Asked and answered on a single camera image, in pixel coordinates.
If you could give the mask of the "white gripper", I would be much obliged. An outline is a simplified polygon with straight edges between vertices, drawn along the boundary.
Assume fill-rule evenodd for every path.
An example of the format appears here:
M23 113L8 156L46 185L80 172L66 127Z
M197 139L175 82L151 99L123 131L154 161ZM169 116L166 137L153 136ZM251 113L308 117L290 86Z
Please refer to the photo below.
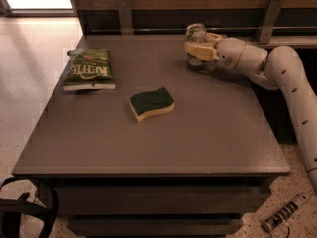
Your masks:
M265 49L235 38L223 39L221 35L215 33L207 33L206 42L201 44L186 42L184 47L189 54L200 60L216 60L214 65L221 69L256 73L262 70L268 56L268 51Z

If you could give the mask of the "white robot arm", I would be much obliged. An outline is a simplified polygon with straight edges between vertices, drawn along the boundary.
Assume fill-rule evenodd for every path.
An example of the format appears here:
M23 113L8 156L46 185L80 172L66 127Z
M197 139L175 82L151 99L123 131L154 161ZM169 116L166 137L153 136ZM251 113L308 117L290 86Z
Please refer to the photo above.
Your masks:
M267 51L203 29L187 32L184 47L193 66L208 62L212 68L240 71L253 83L282 92L305 171L317 191L317 96L297 51L290 46Z

